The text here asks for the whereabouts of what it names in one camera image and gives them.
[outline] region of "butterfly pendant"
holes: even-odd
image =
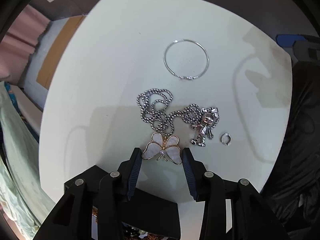
[[[166,161],[168,157],[173,163],[181,164],[180,148],[177,146],[179,138],[176,135],[171,135],[168,138],[163,137],[160,133],[155,132],[151,136],[152,140],[146,146],[142,153],[142,159],[149,160],[160,153],[157,161],[163,157]]]

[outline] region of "pink curtain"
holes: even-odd
[[[27,5],[0,43],[0,80],[16,85],[50,20]]]

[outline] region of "black fabric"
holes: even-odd
[[[297,212],[302,195],[303,219],[314,224],[320,208],[320,66],[315,63],[293,67],[286,134],[261,195],[283,225]]]
[[[310,231],[311,228],[304,228],[288,233],[291,240],[302,240],[304,236]]]
[[[311,35],[305,35],[305,34],[302,34],[302,36],[305,37],[306,40],[309,41],[309,42],[320,43],[320,38],[319,37],[315,37],[315,36],[311,36]]]
[[[311,227],[310,230],[306,232],[306,234],[303,236],[303,240],[314,240],[320,238],[320,216],[317,215],[316,222]]]

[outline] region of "white tabletop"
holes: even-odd
[[[210,65],[200,78],[179,80],[162,56],[176,39],[199,42]],[[168,52],[179,75],[197,74],[203,52],[180,43]],[[52,80],[40,134],[41,186],[57,202],[63,183],[97,164],[116,170],[153,133],[140,119],[136,96],[169,89],[167,113],[189,104],[216,106],[220,121],[206,147],[190,145],[194,131],[177,119],[180,148],[223,179],[247,178],[262,189],[287,126],[292,72],[289,55],[241,17],[202,0],[101,0],[65,50]],[[231,145],[219,142],[232,135]],[[182,165],[144,160],[137,187],[179,205],[181,239],[197,239],[204,203],[189,194]],[[227,227],[231,227],[228,211]]]

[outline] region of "blue object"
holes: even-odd
[[[277,44],[282,48],[291,48],[295,41],[306,41],[302,35],[297,34],[278,34],[276,36]]]
[[[198,192],[196,189],[196,178],[193,174],[191,164],[186,156],[186,154],[182,155],[182,165],[184,169],[184,174],[187,179],[187,184],[189,188],[190,195],[193,197],[194,200],[198,198]]]
[[[139,176],[140,169],[141,169],[141,163],[142,163],[141,154],[138,154],[137,159],[135,160],[134,165],[132,167],[131,174],[130,174],[130,177],[128,180],[127,197],[129,200],[132,198],[132,196],[134,194],[134,190],[137,185],[138,176]]]

